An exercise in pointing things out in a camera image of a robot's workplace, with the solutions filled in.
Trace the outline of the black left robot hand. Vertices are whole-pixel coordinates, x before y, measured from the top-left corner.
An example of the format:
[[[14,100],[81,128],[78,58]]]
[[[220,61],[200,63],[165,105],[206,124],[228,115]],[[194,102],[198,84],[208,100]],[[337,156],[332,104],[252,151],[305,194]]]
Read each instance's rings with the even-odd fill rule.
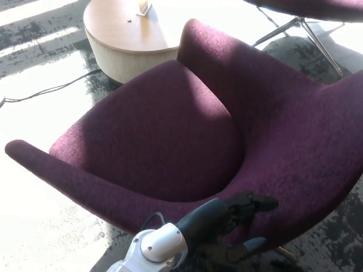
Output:
[[[273,211],[279,201],[253,192],[240,192],[228,199],[215,198],[194,209],[176,223],[187,243],[187,256],[199,252],[222,263],[237,264],[256,253],[267,239],[257,237],[236,246],[218,241],[238,226],[249,226],[258,212]]]

